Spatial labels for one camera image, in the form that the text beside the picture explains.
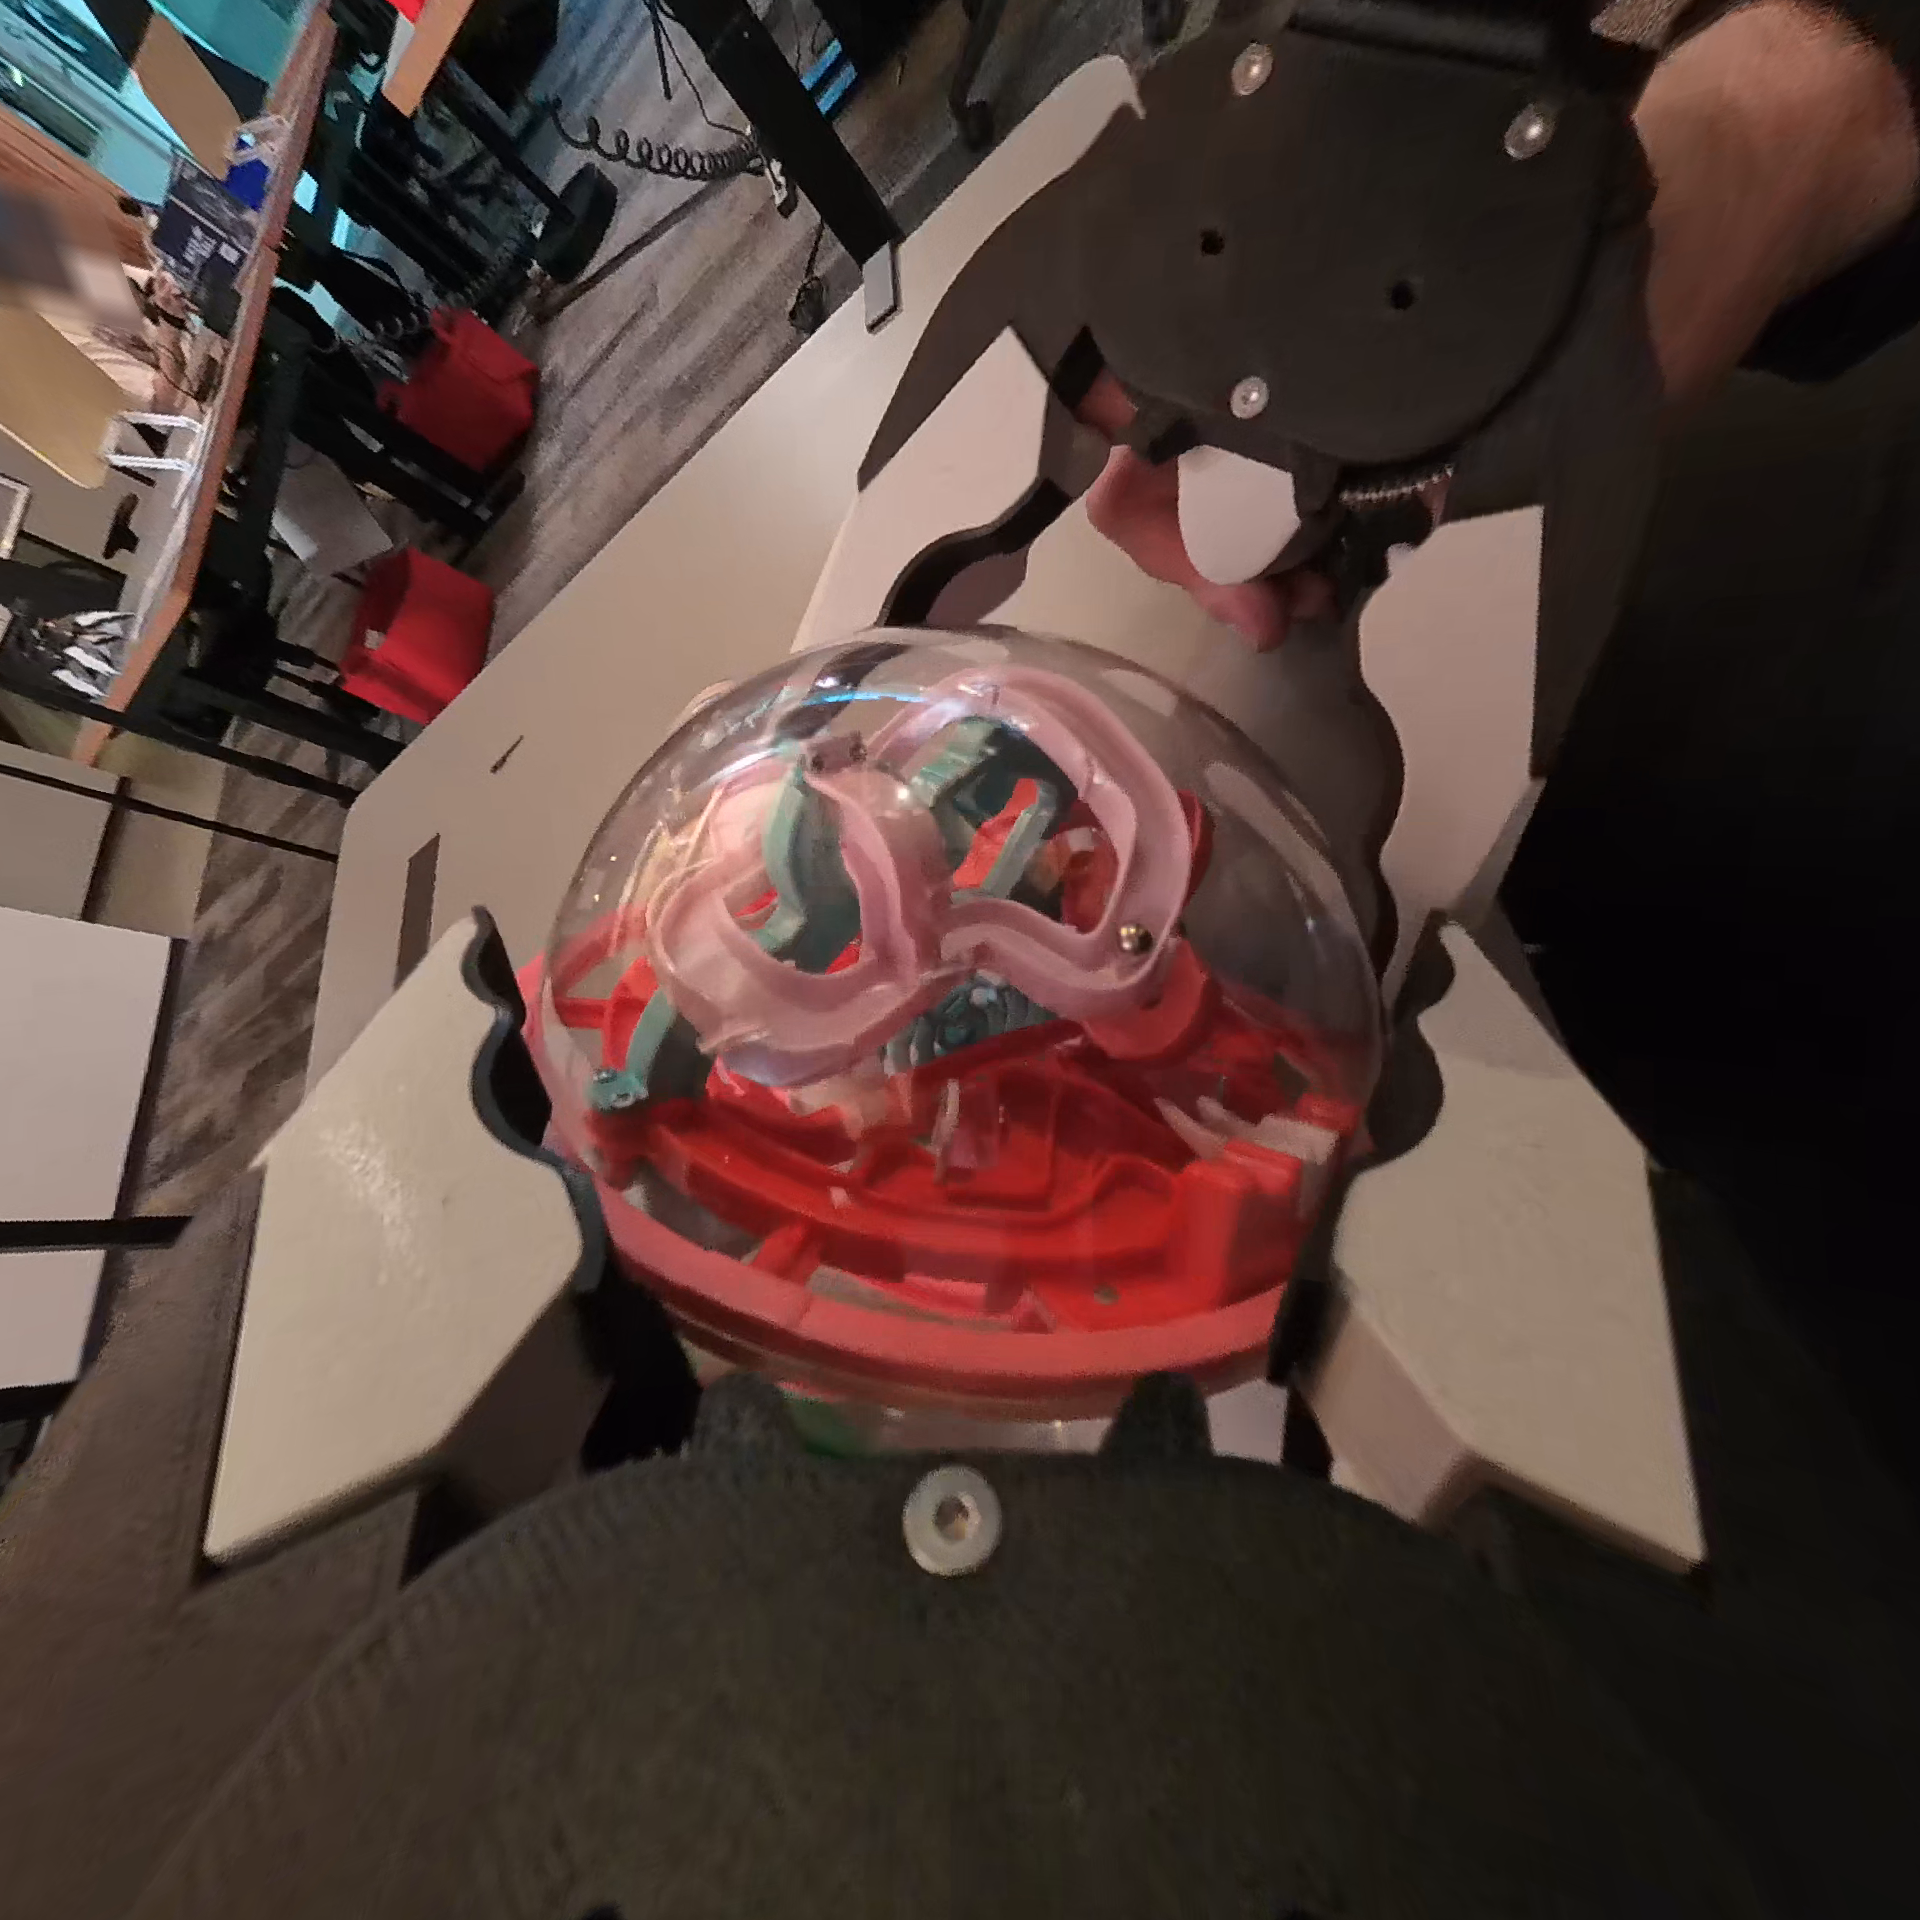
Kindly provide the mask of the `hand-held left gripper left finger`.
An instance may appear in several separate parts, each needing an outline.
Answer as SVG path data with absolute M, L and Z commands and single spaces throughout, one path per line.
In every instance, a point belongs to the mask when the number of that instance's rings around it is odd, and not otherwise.
M 605 1399 L 581 1295 L 605 1240 L 543 1153 L 521 998 L 476 907 L 256 1158 L 201 1550 L 243 1566 L 398 1490 L 491 1520 Z

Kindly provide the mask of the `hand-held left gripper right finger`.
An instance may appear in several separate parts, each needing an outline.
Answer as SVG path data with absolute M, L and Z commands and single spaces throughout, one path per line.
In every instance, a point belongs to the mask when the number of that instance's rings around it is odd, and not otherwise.
M 1333 1483 L 1440 1530 L 1502 1493 L 1662 1570 L 1707 1557 L 1640 1143 L 1451 921 L 1411 1023 L 1437 1106 L 1336 1210 L 1296 1374 Z

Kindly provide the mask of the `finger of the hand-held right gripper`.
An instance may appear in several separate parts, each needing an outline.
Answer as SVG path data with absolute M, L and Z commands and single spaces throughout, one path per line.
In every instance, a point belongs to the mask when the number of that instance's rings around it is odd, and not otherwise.
M 1543 563 L 1540 509 L 1454 519 L 1395 549 L 1356 617 L 1357 853 L 1382 1029 L 1430 923 L 1486 921 L 1537 805 Z
M 1025 558 L 1087 490 L 1104 442 L 1075 422 L 1057 361 L 1072 179 L 1119 117 L 1028 117 L 903 247 L 908 350 L 792 654 L 871 632 L 1007 615 Z

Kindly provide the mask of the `clear maze ball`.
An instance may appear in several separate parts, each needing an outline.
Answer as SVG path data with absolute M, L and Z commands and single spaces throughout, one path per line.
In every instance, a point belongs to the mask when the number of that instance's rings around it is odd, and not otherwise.
M 1165 677 L 875 630 L 638 769 L 525 1040 L 691 1345 L 817 1399 L 1097 1416 L 1264 1369 L 1385 1048 L 1343 878 Z

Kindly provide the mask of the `person's right hand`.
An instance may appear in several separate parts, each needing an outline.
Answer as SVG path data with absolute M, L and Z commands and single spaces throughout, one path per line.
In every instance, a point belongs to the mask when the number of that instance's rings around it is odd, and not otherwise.
M 1913 90 L 1840 11 L 1741 5 L 1655 66 L 1637 129 L 1648 337 L 1679 417 L 1913 216 Z

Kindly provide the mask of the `white cabinet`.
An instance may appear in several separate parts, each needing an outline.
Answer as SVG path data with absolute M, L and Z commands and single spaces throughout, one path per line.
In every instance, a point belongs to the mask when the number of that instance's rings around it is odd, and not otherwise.
M 3 911 L 3 1222 L 109 1222 L 149 1105 L 175 945 Z M 105 1251 L 3 1257 L 3 1387 L 76 1382 Z

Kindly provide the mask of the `red storage bin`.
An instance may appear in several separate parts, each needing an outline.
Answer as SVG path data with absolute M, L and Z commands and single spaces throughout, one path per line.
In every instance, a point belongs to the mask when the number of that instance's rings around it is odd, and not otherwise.
M 380 413 L 473 473 L 503 467 L 537 418 L 537 361 L 462 307 L 430 317 L 404 379 L 380 385 Z
M 340 691 L 404 723 L 432 725 L 489 658 L 495 594 L 470 575 L 399 546 L 359 593 Z

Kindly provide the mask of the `wooden desk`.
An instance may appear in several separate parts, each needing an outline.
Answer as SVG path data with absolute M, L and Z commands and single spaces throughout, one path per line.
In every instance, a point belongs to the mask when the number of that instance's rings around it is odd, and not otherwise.
M 270 313 L 280 242 L 304 173 L 304 157 L 319 117 L 335 39 L 337 32 L 328 10 L 311 5 L 287 66 L 271 90 L 270 110 L 283 117 L 289 129 L 259 213 L 253 246 L 236 280 L 238 311 L 223 338 L 219 383 L 199 422 L 190 467 L 173 473 L 171 487 L 163 491 L 166 519 L 158 555 L 134 566 L 129 578 L 134 593 L 129 609 L 136 615 L 134 637 L 124 670 L 108 687 L 103 699 L 86 705 L 83 714 L 76 742 L 68 747 L 68 760 L 80 767 L 95 767 L 116 736 L 160 736 L 160 669 L 168 661 L 171 643 L 190 611 L 207 553 L 211 526 L 219 510 L 222 482 Z

